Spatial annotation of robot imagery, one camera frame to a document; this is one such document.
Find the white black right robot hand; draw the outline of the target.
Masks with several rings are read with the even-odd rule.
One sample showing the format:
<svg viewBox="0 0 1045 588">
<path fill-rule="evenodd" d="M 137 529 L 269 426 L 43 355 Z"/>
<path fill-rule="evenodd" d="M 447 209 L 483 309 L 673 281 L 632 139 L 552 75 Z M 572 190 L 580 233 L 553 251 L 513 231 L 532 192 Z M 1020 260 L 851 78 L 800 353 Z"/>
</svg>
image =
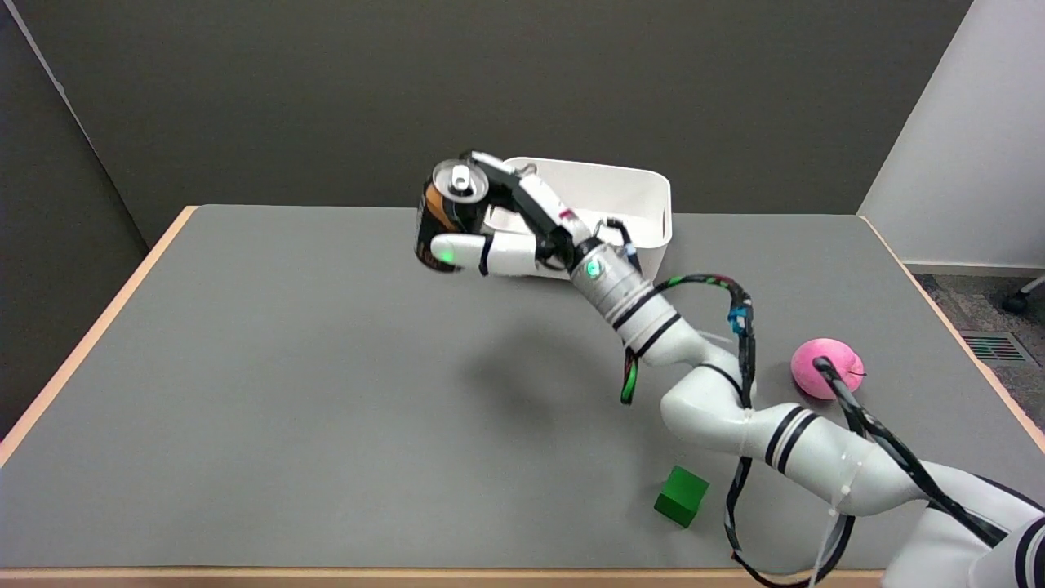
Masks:
<svg viewBox="0 0 1045 588">
<path fill-rule="evenodd" d="M 534 167 L 480 150 L 439 163 L 418 212 L 416 256 L 443 273 L 568 273 L 603 243 Z"/>
</svg>

